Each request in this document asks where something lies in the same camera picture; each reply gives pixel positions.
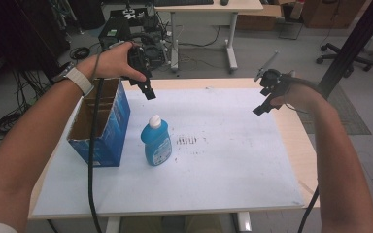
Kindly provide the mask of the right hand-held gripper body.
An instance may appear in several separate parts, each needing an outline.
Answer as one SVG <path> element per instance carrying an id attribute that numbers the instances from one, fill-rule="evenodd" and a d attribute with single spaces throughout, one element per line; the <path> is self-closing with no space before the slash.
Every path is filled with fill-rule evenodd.
<path id="1" fill-rule="evenodd" d="M 271 64 L 277 58 L 280 52 L 275 50 L 272 57 L 269 58 L 257 71 L 254 77 L 254 81 L 259 81 L 259 84 L 263 87 L 260 93 L 263 96 L 271 94 L 281 81 L 281 77 L 284 76 L 281 72 L 275 69 L 270 69 Z"/>

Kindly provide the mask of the blue cardboard box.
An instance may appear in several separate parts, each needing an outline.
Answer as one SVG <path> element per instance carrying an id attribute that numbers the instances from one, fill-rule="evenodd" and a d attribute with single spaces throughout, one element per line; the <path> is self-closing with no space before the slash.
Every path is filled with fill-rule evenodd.
<path id="1" fill-rule="evenodd" d="M 88 162 L 90 133 L 98 88 L 78 104 L 67 141 Z M 130 108 L 120 79 L 105 79 L 102 85 L 94 138 L 94 167 L 119 167 Z"/>

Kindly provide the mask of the blue dish soap bottle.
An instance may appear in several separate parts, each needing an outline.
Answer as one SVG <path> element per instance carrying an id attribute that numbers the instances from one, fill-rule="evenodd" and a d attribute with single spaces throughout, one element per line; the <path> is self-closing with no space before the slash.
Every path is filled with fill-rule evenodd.
<path id="1" fill-rule="evenodd" d="M 168 124 L 159 115 L 152 116 L 141 133 L 145 156 L 151 166 L 164 163 L 172 153 Z"/>

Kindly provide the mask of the person's left hand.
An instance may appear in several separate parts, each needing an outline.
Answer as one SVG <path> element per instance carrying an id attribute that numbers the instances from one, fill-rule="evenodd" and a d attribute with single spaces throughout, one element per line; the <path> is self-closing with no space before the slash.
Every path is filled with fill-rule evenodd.
<path id="1" fill-rule="evenodd" d="M 76 68 L 87 78 L 115 78 L 127 77 L 135 81 L 144 82 L 146 76 L 133 69 L 127 63 L 128 52 L 135 45 L 131 42 L 124 42 L 98 55 L 93 55 L 80 62 Z"/>

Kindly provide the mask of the person's right hand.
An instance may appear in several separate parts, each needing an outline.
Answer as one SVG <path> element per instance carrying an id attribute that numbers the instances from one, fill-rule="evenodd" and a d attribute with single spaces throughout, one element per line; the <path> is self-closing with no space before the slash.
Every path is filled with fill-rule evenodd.
<path id="1" fill-rule="evenodd" d="M 303 84 L 292 84 L 288 91 L 270 101 L 272 106 L 289 104 L 296 110 L 318 115 L 330 110 L 330 104 L 313 88 Z"/>

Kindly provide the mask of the open computer case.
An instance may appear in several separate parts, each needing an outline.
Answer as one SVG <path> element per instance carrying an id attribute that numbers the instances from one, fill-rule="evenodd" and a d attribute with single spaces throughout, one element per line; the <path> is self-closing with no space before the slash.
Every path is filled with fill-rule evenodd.
<path id="1" fill-rule="evenodd" d="M 168 49 L 165 47 L 164 30 L 158 24 L 145 24 L 143 29 L 144 37 L 141 41 L 150 66 L 157 69 L 168 65 L 170 60 L 167 55 Z"/>

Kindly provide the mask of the black computer tower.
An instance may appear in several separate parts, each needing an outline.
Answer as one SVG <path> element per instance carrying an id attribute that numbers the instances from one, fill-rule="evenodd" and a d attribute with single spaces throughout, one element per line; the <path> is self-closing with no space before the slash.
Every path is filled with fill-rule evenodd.
<path id="1" fill-rule="evenodd" d="M 107 50 L 113 45 L 129 41 L 131 31 L 126 17 L 110 17 L 98 36 L 100 46 Z"/>

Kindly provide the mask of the brown cardboard box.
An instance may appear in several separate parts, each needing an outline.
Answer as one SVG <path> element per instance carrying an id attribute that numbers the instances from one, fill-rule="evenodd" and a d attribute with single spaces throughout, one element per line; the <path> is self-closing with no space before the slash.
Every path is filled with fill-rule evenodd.
<path id="1" fill-rule="evenodd" d="M 236 28 L 239 30 L 270 31 L 276 24 L 276 19 L 282 16 L 280 5 L 264 5 L 259 12 L 240 13 Z"/>

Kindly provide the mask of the wristwatch with white band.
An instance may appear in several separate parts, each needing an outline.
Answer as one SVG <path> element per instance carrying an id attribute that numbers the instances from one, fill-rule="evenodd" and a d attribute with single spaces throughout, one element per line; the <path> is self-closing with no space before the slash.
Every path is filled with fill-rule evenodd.
<path id="1" fill-rule="evenodd" d="M 62 66 L 62 71 L 51 79 L 54 83 L 59 83 L 63 80 L 72 81 L 83 93 L 83 97 L 94 89 L 94 85 L 91 81 L 79 71 L 73 62 L 65 63 Z"/>

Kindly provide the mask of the black keyboard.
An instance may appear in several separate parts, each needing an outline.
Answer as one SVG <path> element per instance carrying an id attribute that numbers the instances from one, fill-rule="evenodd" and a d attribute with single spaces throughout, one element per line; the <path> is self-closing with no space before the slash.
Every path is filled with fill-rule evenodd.
<path id="1" fill-rule="evenodd" d="M 214 0 L 153 0 L 156 7 L 212 5 Z"/>

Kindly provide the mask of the grey floor mat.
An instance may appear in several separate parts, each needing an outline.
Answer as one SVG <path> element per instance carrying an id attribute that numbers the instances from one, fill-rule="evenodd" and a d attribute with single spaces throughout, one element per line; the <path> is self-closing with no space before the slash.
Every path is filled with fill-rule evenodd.
<path id="1" fill-rule="evenodd" d="M 328 101 L 337 110 L 348 135 L 371 135 L 371 131 L 340 85 L 334 87 Z"/>

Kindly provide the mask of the white desk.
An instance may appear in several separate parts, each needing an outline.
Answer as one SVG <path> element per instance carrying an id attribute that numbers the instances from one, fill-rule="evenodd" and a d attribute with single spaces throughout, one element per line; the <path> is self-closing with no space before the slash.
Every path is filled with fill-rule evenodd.
<path id="1" fill-rule="evenodd" d="M 226 6 L 222 6 L 220 0 L 214 0 L 212 5 L 156 7 L 153 4 L 153 8 L 157 12 L 166 12 L 170 15 L 172 32 L 175 32 L 177 25 L 228 26 L 229 35 L 224 45 L 230 72 L 238 69 L 233 47 L 238 15 L 263 10 L 259 0 L 229 0 Z"/>

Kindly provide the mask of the brown wooden cabinet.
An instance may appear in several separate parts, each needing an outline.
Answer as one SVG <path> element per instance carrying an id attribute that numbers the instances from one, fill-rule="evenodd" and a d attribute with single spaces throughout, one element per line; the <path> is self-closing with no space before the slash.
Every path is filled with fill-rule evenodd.
<path id="1" fill-rule="evenodd" d="M 366 0 L 305 0 L 301 16 L 308 28 L 348 28 Z"/>

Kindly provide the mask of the dark curtain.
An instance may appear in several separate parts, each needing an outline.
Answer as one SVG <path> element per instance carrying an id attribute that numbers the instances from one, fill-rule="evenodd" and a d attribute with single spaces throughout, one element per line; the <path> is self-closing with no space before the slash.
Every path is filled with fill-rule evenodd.
<path id="1" fill-rule="evenodd" d="M 21 72 L 41 70 L 50 83 L 70 49 L 48 0 L 0 0 L 0 51 Z"/>

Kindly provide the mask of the black metal post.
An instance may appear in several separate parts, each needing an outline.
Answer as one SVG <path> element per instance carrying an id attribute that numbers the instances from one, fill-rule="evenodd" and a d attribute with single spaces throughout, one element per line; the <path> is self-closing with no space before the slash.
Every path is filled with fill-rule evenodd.
<path id="1" fill-rule="evenodd" d="M 372 36 L 373 0 L 319 82 L 318 88 L 325 99 L 329 97 L 334 87 L 342 79 L 344 72 L 353 63 Z"/>

